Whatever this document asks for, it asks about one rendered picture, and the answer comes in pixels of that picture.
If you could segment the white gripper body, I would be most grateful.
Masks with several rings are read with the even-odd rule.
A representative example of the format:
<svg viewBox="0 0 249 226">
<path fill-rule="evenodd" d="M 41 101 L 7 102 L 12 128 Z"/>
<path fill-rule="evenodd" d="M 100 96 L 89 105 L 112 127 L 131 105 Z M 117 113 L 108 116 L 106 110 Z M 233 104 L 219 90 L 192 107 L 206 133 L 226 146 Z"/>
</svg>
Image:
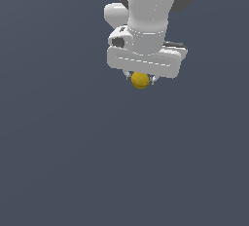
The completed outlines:
<svg viewBox="0 0 249 226">
<path fill-rule="evenodd" d="M 132 50 L 133 38 L 126 25 L 117 27 L 108 38 L 107 63 L 111 68 L 175 78 L 188 48 L 166 41 L 159 52 L 142 56 Z"/>
</svg>

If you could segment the yellow ball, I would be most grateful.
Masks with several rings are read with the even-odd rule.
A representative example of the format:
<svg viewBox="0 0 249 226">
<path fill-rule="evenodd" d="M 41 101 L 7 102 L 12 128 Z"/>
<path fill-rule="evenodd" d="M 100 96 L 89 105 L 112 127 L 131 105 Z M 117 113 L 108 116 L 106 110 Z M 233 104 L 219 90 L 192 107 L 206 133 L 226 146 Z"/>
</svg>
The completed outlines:
<svg viewBox="0 0 249 226">
<path fill-rule="evenodd" d="M 131 83 L 136 89 L 145 89 L 149 83 L 149 76 L 144 73 L 134 72 L 131 75 Z"/>
</svg>

